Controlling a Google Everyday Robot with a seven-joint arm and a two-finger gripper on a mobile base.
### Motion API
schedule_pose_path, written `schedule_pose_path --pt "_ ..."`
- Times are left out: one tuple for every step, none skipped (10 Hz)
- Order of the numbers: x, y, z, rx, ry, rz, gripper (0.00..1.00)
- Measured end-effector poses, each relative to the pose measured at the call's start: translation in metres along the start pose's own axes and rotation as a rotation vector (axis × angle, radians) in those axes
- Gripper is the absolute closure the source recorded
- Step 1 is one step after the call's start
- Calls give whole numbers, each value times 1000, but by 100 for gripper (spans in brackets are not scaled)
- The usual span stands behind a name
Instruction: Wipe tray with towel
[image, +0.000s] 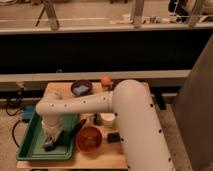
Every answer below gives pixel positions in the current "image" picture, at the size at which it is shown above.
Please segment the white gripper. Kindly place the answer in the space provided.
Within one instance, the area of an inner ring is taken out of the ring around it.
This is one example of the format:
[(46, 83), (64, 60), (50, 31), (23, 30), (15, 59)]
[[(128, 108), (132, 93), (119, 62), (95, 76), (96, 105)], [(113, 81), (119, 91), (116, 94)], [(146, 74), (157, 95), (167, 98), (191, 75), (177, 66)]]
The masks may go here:
[(58, 140), (58, 138), (61, 134), (61, 131), (62, 131), (61, 122), (58, 122), (54, 126), (50, 126), (47, 123), (45, 123), (44, 121), (42, 121), (42, 128), (43, 128), (43, 131), (45, 132), (45, 134), (49, 135), (43, 143), (43, 148), (44, 149), (53, 149), (54, 143), (55, 143), (55, 141)]

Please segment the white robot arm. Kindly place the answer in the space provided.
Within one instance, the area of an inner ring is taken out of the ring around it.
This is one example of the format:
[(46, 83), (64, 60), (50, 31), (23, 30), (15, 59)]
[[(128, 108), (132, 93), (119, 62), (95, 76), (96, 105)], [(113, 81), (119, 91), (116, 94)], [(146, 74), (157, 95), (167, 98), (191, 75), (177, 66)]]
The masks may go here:
[(121, 81), (113, 91), (62, 99), (57, 91), (36, 105), (43, 130), (58, 139), (61, 115), (114, 113), (129, 171), (175, 171), (149, 87), (136, 80)]

